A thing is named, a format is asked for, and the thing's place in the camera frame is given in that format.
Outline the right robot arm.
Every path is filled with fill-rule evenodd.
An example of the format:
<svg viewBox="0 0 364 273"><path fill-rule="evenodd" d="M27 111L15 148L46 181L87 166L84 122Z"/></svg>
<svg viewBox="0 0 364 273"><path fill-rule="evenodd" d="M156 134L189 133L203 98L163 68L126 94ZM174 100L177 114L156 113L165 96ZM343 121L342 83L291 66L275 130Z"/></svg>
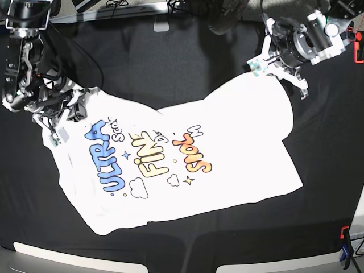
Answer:
<svg viewBox="0 0 364 273"><path fill-rule="evenodd" d="M63 62L55 55L55 68L39 72L44 46L56 48L46 33L50 17L57 15L61 1L6 1L1 5L1 17L9 37L2 105L8 111L32 113L34 121L55 133L67 120L86 118L82 99L86 90L68 87Z"/></svg>

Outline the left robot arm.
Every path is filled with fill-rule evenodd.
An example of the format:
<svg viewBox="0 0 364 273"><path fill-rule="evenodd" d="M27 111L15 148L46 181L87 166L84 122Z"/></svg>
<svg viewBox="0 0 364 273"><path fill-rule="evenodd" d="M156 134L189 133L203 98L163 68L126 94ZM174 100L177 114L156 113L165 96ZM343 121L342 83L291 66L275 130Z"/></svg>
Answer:
<svg viewBox="0 0 364 273"><path fill-rule="evenodd" d="M351 21L363 14L363 1L330 1L323 12L321 2L307 16L305 23L261 13L265 36L260 55L248 61L255 76L271 75L297 87L301 99L308 97L308 83L301 76L301 66L316 65L345 52L353 38Z"/></svg>

